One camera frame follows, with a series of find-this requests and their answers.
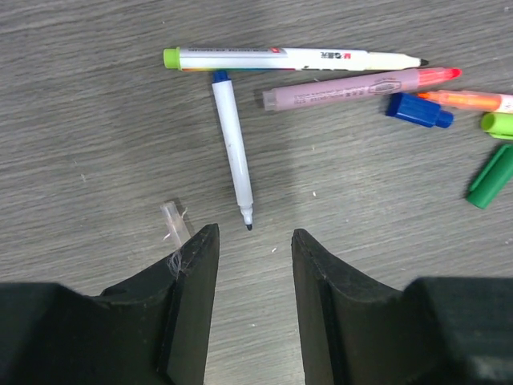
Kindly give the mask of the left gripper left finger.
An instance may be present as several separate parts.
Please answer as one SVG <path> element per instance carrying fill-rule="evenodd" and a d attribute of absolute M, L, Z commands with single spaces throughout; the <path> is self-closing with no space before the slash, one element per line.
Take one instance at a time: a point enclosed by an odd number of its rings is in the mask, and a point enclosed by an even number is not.
<path fill-rule="evenodd" d="M 2 383 L 201 384 L 219 256 L 210 224 L 99 296 L 2 284 Z"/>

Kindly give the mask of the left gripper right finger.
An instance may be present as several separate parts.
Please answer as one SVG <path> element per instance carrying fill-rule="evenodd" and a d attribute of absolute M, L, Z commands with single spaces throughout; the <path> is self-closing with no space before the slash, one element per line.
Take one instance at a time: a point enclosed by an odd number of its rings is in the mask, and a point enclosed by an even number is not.
<path fill-rule="evenodd" d="M 509 384 L 512 281 L 421 277 L 404 290 L 292 238 L 308 384 Z"/>

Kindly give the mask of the small clear pen cap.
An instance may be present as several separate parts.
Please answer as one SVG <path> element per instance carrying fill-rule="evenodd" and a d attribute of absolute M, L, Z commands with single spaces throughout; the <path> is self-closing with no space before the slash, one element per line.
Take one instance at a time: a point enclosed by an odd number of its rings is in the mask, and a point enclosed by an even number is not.
<path fill-rule="evenodd" d="M 184 214 L 180 213 L 174 201 L 165 202 L 160 206 L 160 210 L 168 228 L 163 240 L 169 239 L 177 249 L 180 249 L 191 238 Z"/>

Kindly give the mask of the dark green pen cap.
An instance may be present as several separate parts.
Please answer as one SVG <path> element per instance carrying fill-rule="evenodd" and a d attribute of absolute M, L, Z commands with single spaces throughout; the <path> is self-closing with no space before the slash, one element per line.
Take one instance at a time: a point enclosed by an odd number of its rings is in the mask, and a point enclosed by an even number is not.
<path fill-rule="evenodd" d="M 512 145 L 504 144 L 471 183 L 467 201 L 485 209 L 512 178 Z"/>

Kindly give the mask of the white marker lime end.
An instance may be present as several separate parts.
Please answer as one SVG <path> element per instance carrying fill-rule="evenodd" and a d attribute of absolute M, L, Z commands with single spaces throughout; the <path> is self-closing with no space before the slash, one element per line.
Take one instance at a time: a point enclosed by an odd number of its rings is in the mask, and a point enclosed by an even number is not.
<path fill-rule="evenodd" d="M 180 71 L 399 71 L 425 59 L 388 52 L 313 48 L 167 48 L 164 66 Z"/>

